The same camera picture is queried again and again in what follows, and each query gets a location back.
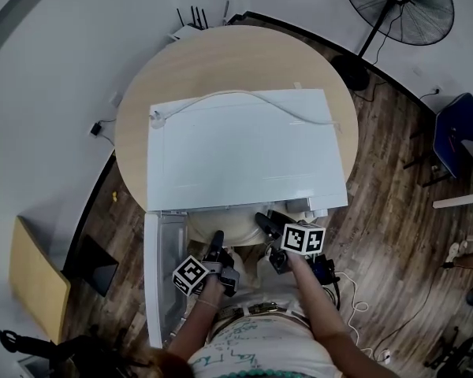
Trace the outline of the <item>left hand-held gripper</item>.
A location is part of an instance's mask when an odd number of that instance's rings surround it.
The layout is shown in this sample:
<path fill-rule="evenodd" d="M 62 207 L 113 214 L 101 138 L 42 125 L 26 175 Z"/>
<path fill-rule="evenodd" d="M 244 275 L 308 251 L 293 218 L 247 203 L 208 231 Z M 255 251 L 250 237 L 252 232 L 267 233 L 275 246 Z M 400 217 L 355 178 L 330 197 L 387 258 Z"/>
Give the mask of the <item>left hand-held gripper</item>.
<path fill-rule="evenodd" d="M 224 232 L 214 233 L 210 252 L 199 261 L 189 255 L 174 271 L 173 284 L 184 295 L 200 294 L 207 276 L 216 276 L 225 288 L 225 296 L 233 297 L 239 287 L 240 274 L 234 269 L 234 260 L 222 249 Z"/>

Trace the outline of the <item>round glass turntable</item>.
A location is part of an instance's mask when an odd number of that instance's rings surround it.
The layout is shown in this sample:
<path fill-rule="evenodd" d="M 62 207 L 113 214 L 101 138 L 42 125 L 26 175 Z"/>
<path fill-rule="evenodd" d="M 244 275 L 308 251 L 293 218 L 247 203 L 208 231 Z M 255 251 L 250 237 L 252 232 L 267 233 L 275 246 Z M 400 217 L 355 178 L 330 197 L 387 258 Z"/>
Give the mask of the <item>round glass turntable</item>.
<path fill-rule="evenodd" d="M 224 246 L 254 246 L 265 242 L 262 229 L 255 222 L 255 214 L 266 214 L 269 204 L 234 206 L 191 212 L 187 217 L 188 236 L 191 240 L 210 243 L 216 231 L 224 232 Z"/>

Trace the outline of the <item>person's left forearm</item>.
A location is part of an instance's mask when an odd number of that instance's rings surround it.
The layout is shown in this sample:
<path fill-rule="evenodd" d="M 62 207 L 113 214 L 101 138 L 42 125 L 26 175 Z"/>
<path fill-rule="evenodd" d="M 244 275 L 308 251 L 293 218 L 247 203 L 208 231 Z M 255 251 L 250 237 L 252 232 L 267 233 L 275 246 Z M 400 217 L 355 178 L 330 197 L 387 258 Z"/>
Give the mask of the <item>person's left forearm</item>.
<path fill-rule="evenodd" d="M 186 321 L 174 336 L 167 351 L 184 361 L 204 347 L 219 307 L 196 300 Z"/>

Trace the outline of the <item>person's left hand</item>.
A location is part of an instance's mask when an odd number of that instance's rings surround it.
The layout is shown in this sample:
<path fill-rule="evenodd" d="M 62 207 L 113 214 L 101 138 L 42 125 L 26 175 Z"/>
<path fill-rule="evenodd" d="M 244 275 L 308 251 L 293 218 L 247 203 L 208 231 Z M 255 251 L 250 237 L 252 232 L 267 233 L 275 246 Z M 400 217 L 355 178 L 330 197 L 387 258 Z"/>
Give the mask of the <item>person's left hand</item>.
<path fill-rule="evenodd" d="M 224 296 L 225 288 L 220 283 L 217 275 L 208 275 L 205 279 L 203 290 L 198 297 L 201 302 L 208 302 L 212 306 L 219 307 Z"/>

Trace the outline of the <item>person's light trousers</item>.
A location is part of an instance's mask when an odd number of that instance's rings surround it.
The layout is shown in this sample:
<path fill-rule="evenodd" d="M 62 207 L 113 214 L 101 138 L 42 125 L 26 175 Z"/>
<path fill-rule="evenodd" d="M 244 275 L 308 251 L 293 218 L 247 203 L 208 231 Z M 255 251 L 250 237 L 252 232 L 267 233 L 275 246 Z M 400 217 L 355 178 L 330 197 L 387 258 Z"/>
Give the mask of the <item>person's light trousers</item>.
<path fill-rule="evenodd" d="M 274 302 L 281 308 L 306 315 L 292 272 L 279 275 L 267 258 L 261 258 L 252 275 L 246 271 L 239 254 L 233 249 L 228 249 L 228 252 L 234 260 L 234 269 L 240 274 L 240 279 L 237 293 L 231 298 L 225 296 L 221 307 L 237 308 Z"/>

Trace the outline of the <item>white microwave door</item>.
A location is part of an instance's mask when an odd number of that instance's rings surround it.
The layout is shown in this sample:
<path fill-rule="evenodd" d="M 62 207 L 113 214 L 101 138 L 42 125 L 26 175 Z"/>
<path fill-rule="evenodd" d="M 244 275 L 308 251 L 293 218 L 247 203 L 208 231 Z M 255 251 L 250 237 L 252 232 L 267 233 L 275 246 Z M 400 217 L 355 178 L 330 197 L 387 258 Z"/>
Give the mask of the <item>white microwave door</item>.
<path fill-rule="evenodd" d="M 187 216 L 146 213 L 143 269 L 149 343 L 161 348 L 170 340 L 187 306 L 173 284 L 173 271 L 187 257 Z"/>

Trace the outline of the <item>person's belt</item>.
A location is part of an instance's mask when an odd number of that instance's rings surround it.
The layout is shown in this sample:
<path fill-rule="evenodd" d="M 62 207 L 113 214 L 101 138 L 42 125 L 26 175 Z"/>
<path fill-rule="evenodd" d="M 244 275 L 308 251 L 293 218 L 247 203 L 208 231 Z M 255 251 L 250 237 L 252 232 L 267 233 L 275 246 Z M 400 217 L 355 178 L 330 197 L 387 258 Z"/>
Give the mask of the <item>person's belt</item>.
<path fill-rule="evenodd" d="M 263 302 L 253 306 L 228 306 L 218 311 L 217 315 L 214 317 L 214 322 L 241 318 L 244 316 L 263 315 L 266 313 L 281 313 L 288 317 L 296 318 L 305 324 L 309 323 L 309 320 L 302 313 L 298 313 L 290 308 L 279 306 L 276 302 Z"/>

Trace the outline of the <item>person's white printed shirt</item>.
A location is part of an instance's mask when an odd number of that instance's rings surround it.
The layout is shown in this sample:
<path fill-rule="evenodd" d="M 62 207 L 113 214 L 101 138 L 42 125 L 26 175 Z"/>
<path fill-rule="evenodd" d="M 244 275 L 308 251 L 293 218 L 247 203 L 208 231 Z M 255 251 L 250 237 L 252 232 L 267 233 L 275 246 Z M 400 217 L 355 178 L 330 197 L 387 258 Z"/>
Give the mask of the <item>person's white printed shirt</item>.
<path fill-rule="evenodd" d="M 342 378 L 311 331 L 284 317 L 246 317 L 188 360 L 195 378 Z"/>

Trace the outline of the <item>black flat panel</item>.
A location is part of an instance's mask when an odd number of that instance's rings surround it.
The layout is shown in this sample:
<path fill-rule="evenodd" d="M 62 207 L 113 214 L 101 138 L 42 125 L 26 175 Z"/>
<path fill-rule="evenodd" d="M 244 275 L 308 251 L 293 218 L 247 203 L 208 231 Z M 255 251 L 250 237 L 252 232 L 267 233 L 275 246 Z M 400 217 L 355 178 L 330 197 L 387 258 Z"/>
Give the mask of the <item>black flat panel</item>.
<path fill-rule="evenodd" d="M 86 235 L 67 257 L 63 273 L 69 279 L 82 279 L 105 298 L 118 266 L 117 260 Z"/>

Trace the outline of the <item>round wooden table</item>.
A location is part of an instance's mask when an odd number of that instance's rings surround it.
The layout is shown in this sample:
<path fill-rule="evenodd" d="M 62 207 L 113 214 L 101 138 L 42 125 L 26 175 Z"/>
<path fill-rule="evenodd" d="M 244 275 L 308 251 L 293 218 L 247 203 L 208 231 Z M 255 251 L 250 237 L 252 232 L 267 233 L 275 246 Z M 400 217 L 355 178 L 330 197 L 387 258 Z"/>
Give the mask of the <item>round wooden table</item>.
<path fill-rule="evenodd" d="M 215 91 L 324 90 L 337 132 L 344 175 L 356 161 L 359 128 L 352 97 L 334 67 L 314 48 L 283 32 L 246 25 L 211 28 L 174 42 L 136 74 L 119 106 L 115 152 L 122 179 L 147 206 L 150 107 Z"/>

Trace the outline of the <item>yellow wooden board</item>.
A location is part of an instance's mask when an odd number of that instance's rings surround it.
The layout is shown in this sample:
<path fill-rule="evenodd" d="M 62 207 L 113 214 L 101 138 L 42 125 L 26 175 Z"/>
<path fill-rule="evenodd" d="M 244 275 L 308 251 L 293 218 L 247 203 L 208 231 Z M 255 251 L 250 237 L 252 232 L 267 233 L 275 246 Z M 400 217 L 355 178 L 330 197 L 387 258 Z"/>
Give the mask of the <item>yellow wooden board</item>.
<path fill-rule="evenodd" d="M 16 217 L 13 226 L 9 285 L 47 338 L 59 344 L 71 285 L 36 242 L 22 217 Z"/>

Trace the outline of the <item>black office chair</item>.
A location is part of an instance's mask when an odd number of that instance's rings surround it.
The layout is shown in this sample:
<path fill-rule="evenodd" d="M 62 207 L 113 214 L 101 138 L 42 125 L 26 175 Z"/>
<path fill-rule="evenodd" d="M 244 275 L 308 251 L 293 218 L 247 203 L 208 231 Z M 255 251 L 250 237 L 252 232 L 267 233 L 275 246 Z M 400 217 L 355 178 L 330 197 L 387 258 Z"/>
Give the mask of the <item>black office chair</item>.
<path fill-rule="evenodd" d="M 59 365 L 70 360 L 76 366 L 80 378 L 138 378 L 131 367 L 149 368 L 132 358 L 119 354 L 124 334 L 121 332 L 112 346 L 107 346 L 98 336 L 99 326 L 94 324 L 88 335 L 79 335 L 63 343 L 18 335 L 10 330 L 0 330 L 0 343 L 10 353 L 22 353 L 47 359 Z"/>

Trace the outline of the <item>blue chair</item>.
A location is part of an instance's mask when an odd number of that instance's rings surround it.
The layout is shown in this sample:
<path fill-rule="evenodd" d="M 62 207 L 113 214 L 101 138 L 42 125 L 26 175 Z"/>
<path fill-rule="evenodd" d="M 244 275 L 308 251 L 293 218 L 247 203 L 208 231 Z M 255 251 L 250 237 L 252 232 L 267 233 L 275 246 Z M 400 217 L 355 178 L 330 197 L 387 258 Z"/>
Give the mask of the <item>blue chair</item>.
<path fill-rule="evenodd" d="M 470 93 L 457 96 L 437 113 L 431 148 L 403 168 L 409 169 L 435 158 L 445 171 L 440 176 L 431 177 L 422 184 L 423 187 L 451 178 L 458 179 L 473 168 L 473 157 L 465 147 L 465 141 L 473 142 L 473 95 Z"/>

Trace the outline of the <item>white router with black antennas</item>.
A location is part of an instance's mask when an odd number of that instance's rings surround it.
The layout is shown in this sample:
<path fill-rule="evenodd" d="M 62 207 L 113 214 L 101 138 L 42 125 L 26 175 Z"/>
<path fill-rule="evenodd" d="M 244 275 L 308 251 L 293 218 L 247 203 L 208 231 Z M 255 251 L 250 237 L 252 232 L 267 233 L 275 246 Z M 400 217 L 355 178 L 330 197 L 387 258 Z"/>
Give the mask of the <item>white router with black antennas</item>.
<path fill-rule="evenodd" d="M 181 22 L 181 27 L 177 31 L 169 33 L 167 35 L 171 41 L 176 42 L 182 39 L 189 38 L 209 28 L 204 9 L 199 9 L 198 6 L 191 6 L 190 12 L 192 15 L 192 21 L 186 22 L 183 20 L 181 11 L 177 9 L 177 15 Z"/>

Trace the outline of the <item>black floor equipment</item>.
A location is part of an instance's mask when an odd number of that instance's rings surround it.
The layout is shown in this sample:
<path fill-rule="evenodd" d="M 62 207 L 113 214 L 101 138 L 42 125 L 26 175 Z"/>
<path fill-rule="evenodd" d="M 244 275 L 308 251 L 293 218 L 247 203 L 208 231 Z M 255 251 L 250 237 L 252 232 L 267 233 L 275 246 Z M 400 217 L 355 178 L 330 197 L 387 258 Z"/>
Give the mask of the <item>black floor equipment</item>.
<path fill-rule="evenodd" d="M 423 366 L 437 378 L 458 378 L 473 358 L 473 334 L 465 335 L 459 326 L 446 328 L 427 353 Z"/>

